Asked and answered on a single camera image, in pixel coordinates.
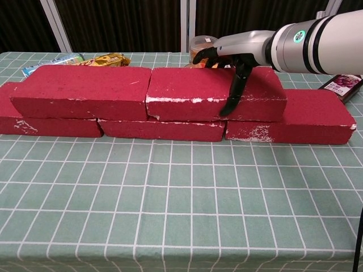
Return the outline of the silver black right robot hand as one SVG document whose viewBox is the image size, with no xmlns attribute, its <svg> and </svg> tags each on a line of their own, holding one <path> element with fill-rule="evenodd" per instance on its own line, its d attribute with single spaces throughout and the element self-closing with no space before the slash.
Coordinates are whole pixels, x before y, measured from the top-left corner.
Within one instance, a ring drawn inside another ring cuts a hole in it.
<svg viewBox="0 0 363 272">
<path fill-rule="evenodd" d="M 252 69 L 272 64 L 271 42 L 274 34 L 273 31 L 257 30 L 224 36 L 194 56 L 194 65 L 206 59 L 206 68 L 217 64 L 219 68 L 230 65 L 235 69 L 229 97 L 220 116 L 229 115 L 237 107 Z"/>
</svg>

